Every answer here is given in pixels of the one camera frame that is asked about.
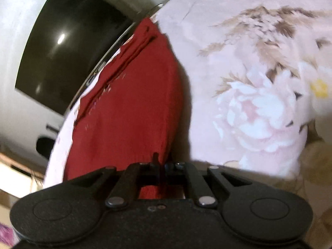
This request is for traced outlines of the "black round object by wall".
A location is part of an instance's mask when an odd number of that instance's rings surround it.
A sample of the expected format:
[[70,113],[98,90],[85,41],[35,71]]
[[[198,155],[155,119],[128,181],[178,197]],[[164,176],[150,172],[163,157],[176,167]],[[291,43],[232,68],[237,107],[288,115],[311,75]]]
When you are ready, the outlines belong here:
[[36,141],[36,151],[38,154],[49,160],[55,140],[46,136],[41,136]]

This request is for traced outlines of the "wooden TV stand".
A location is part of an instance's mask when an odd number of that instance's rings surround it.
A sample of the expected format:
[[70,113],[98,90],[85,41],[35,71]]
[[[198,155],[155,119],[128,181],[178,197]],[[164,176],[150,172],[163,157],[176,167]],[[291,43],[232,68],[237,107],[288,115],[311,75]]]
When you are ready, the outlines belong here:
[[155,15],[169,0],[163,0],[161,3],[158,3],[157,5],[153,6],[149,10],[137,10],[133,7],[133,4],[125,2],[125,5],[128,7],[132,7],[136,15],[134,16],[133,23],[129,25],[128,28],[124,32],[120,34],[118,39],[109,47],[109,49],[106,51],[106,53],[101,57],[99,62],[96,64],[96,66],[92,69],[92,71],[89,73],[88,77],[86,77],[83,84],[80,86],[78,91],[76,92],[75,96],[71,100],[70,104],[68,105],[64,117],[66,117],[69,113],[69,111],[73,108],[74,104],[78,101],[79,97],[83,94],[85,89],[92,83],[92,81],[96,78],[97,74],[104,68],[104,66],[110,62],[112,57],[115,55],[116,51],[120,49],[120,46],[124,44],[126,40],[128,40],[132,35],[134,30],[136,29],[137,25],[141,22],[142,19],[146,17],[152,17]]

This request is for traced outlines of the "large black television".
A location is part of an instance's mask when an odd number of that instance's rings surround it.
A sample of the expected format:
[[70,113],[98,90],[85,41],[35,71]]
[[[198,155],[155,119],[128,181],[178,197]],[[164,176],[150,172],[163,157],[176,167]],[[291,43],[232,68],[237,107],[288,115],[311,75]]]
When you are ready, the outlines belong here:
[[16,89],[64,114],[91,71],[132,23],[104,0],[47,0],[25,46]]

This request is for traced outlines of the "wooden framed window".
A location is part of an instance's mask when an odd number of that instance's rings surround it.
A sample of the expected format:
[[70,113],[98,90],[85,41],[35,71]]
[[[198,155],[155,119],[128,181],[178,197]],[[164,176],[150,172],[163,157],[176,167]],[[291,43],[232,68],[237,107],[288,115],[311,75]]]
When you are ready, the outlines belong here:
[[43,189],[46,168],[13,153],[1,151],[1,190],[15,196],[24,196]]

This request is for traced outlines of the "floral white bedsheet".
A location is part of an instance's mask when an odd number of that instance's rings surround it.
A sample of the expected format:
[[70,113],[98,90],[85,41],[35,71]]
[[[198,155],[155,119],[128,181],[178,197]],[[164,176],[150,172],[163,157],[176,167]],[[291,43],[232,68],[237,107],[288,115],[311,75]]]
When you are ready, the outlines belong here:
[[331,187],[331,0],[170,0],[151,19],[187,82],[179,158]]

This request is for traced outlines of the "red embroidered sweater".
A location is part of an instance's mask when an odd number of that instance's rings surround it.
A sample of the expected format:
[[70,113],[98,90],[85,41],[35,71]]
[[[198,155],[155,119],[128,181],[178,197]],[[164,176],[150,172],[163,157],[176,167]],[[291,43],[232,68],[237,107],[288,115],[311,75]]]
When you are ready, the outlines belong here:
[[178,62],[167,37],[143,19],[81,99],[63,178],[106,166],[165,165],[182,108]]

